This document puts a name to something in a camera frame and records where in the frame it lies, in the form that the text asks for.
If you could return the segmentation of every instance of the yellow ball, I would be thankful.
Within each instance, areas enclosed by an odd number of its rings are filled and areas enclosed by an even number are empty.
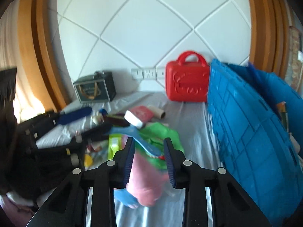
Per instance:
[[[84,166],[90,167],[93,164],[93,158],[88,154],[84,155]]]

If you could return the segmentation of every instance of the red handle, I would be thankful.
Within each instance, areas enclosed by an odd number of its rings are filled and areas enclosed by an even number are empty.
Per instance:
[[[207,66],[207,62],[204,59],[204,57],[201,54],[199,54],[199,53],[197,53],[195,51],[185,51],[182,54],[180,54],[179,57],[178,57],[178,59],[177,59],[178,64],[180,66],[182,66],[186,62],[185,61],[186,58],[188,56],[192,55],[192,54],[194,54],[194,55],[196,55],[198,57],[198,62],[197,63],[201,63],[201,65],[204,66],[204,67]]]

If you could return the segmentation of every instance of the white outlet plate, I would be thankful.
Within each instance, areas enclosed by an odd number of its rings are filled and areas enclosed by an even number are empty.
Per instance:
[[[131,76],[133,79],[143,79],[143,69],[140,68],[132,69]]]
[[[157,79],[165,79],[165,68],[157,68]]]
[[[143,69],[144,79],[156,79],[156,69],[155,68],[145,68]]]

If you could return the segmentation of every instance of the red suitcase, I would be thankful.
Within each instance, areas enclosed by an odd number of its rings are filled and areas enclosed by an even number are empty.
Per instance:
[[[198,57],[197,62],[185,61],[190,55]],[[167,63],[165,88],[172,101],[206,102],[210,67],[204,57],[194,51],[185,51],[176,61]]]

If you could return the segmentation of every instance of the curtain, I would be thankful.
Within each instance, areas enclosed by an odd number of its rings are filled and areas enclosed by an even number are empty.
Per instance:
[[[19,0],[8,6],[0,19],[0,69],[17,67],[14,112],[18,122],[44,113],[42,103],[31,91],[20,57],[17,18]]]

